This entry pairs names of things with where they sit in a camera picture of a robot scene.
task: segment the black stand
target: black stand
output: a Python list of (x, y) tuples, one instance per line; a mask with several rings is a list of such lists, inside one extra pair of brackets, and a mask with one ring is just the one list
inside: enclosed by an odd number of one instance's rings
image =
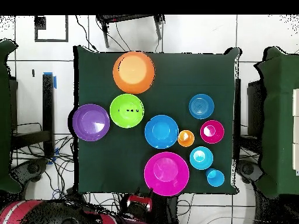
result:
[(102, 25), (102, 30), (104, 34), (104, 40), (106, 44), (106, 48), (109, 48), (109, 42), (108, 42), (108, 26), (107, 24), (113, 23), (113, 22), (121, 22), (124, 20), (133, 20), (138, 18), (144, 18), (148, 16), (154, 16), (154, 21), (156, 25), (156, 31), (159, 40), (162, 38), (159, 25), (162, 24), (162, 20), (165, 21), (164, 15), (96, 15), (97, 20)]
[[(18, 82), (12, 78), (11, 106), (12, 106), (12, 128), (16, 128), (16, 89)], [(43, 130), (25, 134), (14, 134), (12, 137), (12, 149), (20, 149), (32, 144), (43, 142), (44, 155), (51, 158), (54, 154), (54, 117), (53, 117), (53, 76), (43, 75)]]

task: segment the table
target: table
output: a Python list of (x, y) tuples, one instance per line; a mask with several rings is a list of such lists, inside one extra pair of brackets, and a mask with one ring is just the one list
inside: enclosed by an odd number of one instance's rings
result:
[[(124, 93), (112, 75), (113, 65), (121, 55), (122, 52), (95, 53), (81, 46), (74, 47), (74, 96), (75, 101), (78, 100), (74, 110), (92, 103), (109, 113), (112, 100)], [(132, 193), (140, 187), (141, 192), (148, 192), (143, 175), (145, 164), (151, 156), (169, 151), (188, 163), (190, 177), (182, 193), (235, 194), (237, 189), (231, 185), (232, 113), (234, 64), (239, 49), (232, 48), (225, 55), (150, 52), (147, 55), (155, 65), (155, 80), (146, 92), (137, 95), (145, 108), (142, 121), (129, 129), (110, 121), (108, 133), (96, 142), (75, 139), (75, 142), (78, 140), (78, 191)], [(197, 120), (189, 113), (189, 101), (198, 93), (208, 94), (214, 100), (215, 110), (205, 120)], [(144, 127), (158, 114), (172, 117), (180, 131), (191, 130), (195, 135), (194, 144), (184, 148), (176, 142), (162, 150), (151, 147), (144, 138)], [(217, 144), (205, 143), (199, 134), (202, 124), (210, 119), (220, 121), (225, 129), (223, 139)], [(206, 146), (214, 154), (212, 167), (225, 176), (222, 186), (210, 186), (205, 171), (191, 166), (189, 155), (198, 146)]]

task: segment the plastic bowl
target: plastic bowl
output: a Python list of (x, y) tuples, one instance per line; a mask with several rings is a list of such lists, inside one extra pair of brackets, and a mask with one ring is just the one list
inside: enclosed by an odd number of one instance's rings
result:
[(103, 107), (86, 104), (74, 113), (72, 126), (78, 138), (84, 141), (97, 141), (108, 132), (110, 118)]
[(213, 187), (221, 186), (224, 183), (224, 174), (216, 169), (209, 168), (206, 171), (207, 181)]
[(194, 134), (191, 131), (183, 130), (179, 133), (178, 142), (183, 147), (189, 147), (194, 142)]
[(156, 149), (166, 149), (175, 144), (178, 134), (178, 125), (167, 115), (151, 118), (144, 129), (145, 139)]
[(114, 64), (113, 78), (122, 91), (132, 94), (142, 93), (149, 89), (154, 81), (154, 63), (143, 52), (124, 53)]
[(131, 128), (140, 123), (144, 115), (141, 100), (133, 94), (121, 94), (110, 105), (112, 121), (122, 128)]
[(213, 154), (211, 150), (206, 147), (197, 147), (191, 151), (190, 163), (196, 169), (207, 169), (213, 163)]
[(209, 118), (214, 111), (214, 102), (209, 95), (197, 94), (189, 102), (189, 111), (194, 118)]
[(209, 120), (201, 126), (200, 136), (204, 142), (207, 142), (208, 144), (216, 144), (223, 139), (224, 128), (220, 122)]
[(179, 155), (162, 152), (154, 155), (145, 165), (144, 180), (154, 193), (171, 197), (180, 193), (189, 180), (187, 163)]

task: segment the magenta bowl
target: magenta bowl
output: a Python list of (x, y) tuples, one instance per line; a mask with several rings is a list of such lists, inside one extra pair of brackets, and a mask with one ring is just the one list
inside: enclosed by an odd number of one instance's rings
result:
[(144, 169), (144, 180), (154, 193), (166, 197), (174, 196), (186, 187), (189, 168), (179, 155), (162, 152), (148, 160)]

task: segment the light blue bowl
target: light blue bowl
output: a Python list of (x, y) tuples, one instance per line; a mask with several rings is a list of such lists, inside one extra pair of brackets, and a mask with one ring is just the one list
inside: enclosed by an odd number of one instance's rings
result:
[(206, 171), (208, 183), (213, 187), (221, 186), (224, 183), (224, 174), (219, 170), (209, 168)]
[(189, 111), (194, 118), (209, 118), (214, 111), (214, 102), (209, 95), (197, 94), (189, 102)]
[(206, 147), (197, 147), (191, 151), (190, 163), (193, 167), (199, 170), (209, 168), (213, 162), (213, 154)]
[(154, 148), (166, 149), (175, 144), (178, 139), (179, 127), (169, 116), (157, 115), (147, 122), (144, 135)]

